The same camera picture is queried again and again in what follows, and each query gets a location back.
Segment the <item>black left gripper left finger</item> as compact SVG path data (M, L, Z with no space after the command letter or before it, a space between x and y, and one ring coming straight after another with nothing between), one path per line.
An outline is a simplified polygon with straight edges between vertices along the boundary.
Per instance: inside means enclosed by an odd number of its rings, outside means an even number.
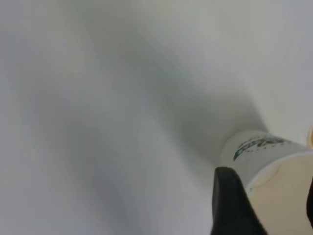
M212 195L213 235L266 235L242 181L229 167L217 167Z

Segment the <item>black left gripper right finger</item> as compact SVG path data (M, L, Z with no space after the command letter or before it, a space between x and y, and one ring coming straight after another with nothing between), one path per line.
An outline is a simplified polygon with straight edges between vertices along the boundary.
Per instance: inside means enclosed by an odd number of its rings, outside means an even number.
M307 201L306 201L306 214L307 214L308 220L310 222L313 222L313 180L311 182Z

